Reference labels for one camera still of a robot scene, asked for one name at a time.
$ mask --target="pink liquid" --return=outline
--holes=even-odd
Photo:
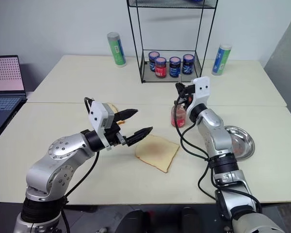
[[[174,120],[174,108],[171,110],[171,121],[170,123],[172,126],[175,127],[175,120]],[[177,125],[179,128],[183,127],[185,125],[185,118],[186,118],[186,112],[184,108],[180,105],[177,107],[177,112],[176,112],[176,118],[177,118]]]

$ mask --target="jar lid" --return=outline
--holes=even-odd
[[[159,57],[160,53],[156,51],[149,52],[149,59],[154,60],[155,58]]]
[[[164,57],[158,57],[155,59],[155,63],[158,65],[164,65],[166,64],[166,59]]]
[[[179,65],[181,62],[181,59],[179,57],[171,57],[169,58],[169,62],[170,64],[173,64],[173,65]]]
[[[194,56],[191,54],[185,54],[183,55],[183,61],[185,62],[193,62],[194,61]]]

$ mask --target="laptop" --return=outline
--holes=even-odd
[[[0,127],[26,101],[17,55],[0,56]]]

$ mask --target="blue jar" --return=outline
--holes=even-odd
[[[152,51],[149,52],[149,63],[150,63],[150,70],[155,72],[155,59],[160,56],[159,52]]]
[[[192,74],[193,65],[194,65],[194,56],[191,54],[183,55],[182,73],[183,74]]]
[[[169,75],[173,78],[179,77],[181,59],[179,57],[169,58]]]

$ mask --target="floor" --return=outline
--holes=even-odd
[[[114,233],[121,219],[136,209],[150,212],[155,233],[178,233],[178,214],[184,206],[197,210],[204,233],[223,233],[223,227],[229,224],[221,221],[214,204],[111,205],[98,206],[94,213],[74,210],[65,212],[71,233],[95,233],[102,227],[107,227],[109,233]],[[20,211],[19,203],[0,203],[0,233],[13,232],[15,219]],[[286,233],[291,233],[291,204],[264,207],[263,212]],[[59,228],[66,232],[62,220]]]

